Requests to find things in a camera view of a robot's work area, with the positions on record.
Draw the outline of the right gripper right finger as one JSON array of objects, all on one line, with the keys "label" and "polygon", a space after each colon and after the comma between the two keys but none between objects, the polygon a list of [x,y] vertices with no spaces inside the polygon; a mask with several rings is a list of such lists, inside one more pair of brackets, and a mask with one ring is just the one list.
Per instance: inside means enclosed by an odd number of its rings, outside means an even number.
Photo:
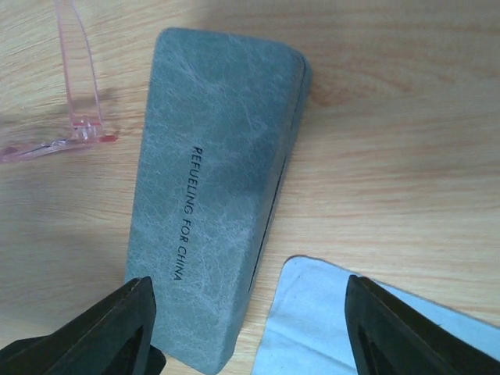
[{"label": "right gripper right finger", "polygon": [[499,361],[367,277],[351,275],[345,320],[359,374],[498,374]]}]

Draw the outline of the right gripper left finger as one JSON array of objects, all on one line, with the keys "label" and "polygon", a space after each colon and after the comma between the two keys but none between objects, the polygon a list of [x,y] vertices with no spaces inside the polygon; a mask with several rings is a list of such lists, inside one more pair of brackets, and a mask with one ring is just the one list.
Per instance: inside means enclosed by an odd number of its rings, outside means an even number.
[{"label": "right gripper left finger", "polygon": [[1,350],[3,374],[159,374],[152,346],[156,303],[150,277],[134,278],[52,334]]}]

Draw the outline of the light blue cleaning cloth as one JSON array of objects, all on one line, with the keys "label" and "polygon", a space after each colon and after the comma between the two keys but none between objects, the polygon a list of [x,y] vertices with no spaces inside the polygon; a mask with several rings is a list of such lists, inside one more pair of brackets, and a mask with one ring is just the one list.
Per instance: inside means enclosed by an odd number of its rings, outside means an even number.
[{"label": "light blue cleaning cloth", "polygon": [[[351,270],[305,256],[283,266],[252,373],[355,374],[344,306]],[[497,359],[499,329],[420,296],[385,289],[457,338]]]}]

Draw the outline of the grey glasses case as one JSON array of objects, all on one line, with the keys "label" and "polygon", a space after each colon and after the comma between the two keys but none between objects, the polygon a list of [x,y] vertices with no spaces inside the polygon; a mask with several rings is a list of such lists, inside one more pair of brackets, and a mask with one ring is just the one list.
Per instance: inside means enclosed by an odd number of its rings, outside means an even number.
[{"label": "grey glasses case", "polygon": [[125,277],[151,277],[153,345],[201,373],[234,353],[311,80],[277,41],[156,39]]}]

